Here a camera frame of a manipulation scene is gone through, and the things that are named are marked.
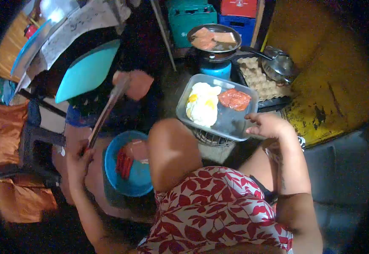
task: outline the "teal plastic lid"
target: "teal plastic lid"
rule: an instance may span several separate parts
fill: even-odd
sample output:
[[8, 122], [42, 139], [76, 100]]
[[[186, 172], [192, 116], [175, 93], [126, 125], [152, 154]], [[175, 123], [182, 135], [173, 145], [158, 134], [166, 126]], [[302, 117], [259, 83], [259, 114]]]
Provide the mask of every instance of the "teal plastic lid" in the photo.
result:
[[107, 42], [77, 58], [67, 69], [55, 102], [60, 103], [100, 86], [110, 71], [120, 40]]

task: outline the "red floral dress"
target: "red floral dress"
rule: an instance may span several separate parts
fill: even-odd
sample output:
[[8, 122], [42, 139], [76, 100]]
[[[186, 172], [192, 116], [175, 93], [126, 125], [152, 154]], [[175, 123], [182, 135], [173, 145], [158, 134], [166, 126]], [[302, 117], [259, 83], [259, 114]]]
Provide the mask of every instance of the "red floral dress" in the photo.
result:
[[292, 253], [293, 234], [275, 222], [258, 185], [236, 170], [204, 167], [155, 196], [155, 224], [138, 253], [200, 253], [238, 243]]

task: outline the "wire grill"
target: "wire grill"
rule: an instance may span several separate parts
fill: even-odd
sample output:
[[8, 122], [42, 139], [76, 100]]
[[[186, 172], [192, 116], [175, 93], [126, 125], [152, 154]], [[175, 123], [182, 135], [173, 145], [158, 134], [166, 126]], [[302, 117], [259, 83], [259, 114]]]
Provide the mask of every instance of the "wire grill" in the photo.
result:
[[233, 140], [214, 135], [205, 130], [197, 129], [192, 126], [189, 126], [189, 128], [192, 130], [193, 134], [199, 140], [199, 142], [204, 145], [209, 145], [212, 147], [228, 147], [235, 143], [235, 141]]

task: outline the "teal bowl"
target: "teal bowl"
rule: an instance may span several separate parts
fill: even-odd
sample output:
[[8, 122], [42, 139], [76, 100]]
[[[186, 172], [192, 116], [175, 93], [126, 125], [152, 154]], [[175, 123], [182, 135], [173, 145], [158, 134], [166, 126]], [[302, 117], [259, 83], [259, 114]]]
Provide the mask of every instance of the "teal bowl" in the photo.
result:
[[116, 172], [118, 151], [134, 139], [147, 140], [148, 136], [135, 130], [126, 131], [116, 136], [107, 147], [104, 167], [108, 181], [116, 191], [128, 197], [141, 197], [154, 188], [151, 182], [149, 165], [134, 160], [128, 180], [123, 180]]

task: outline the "red crate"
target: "red crate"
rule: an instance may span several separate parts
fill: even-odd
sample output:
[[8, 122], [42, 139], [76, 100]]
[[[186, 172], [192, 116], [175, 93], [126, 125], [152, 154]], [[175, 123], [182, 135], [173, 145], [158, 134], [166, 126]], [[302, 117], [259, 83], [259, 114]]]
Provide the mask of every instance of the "red crate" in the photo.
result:
[[221, 15], [255, 18], [258, 0], [222, 0]]

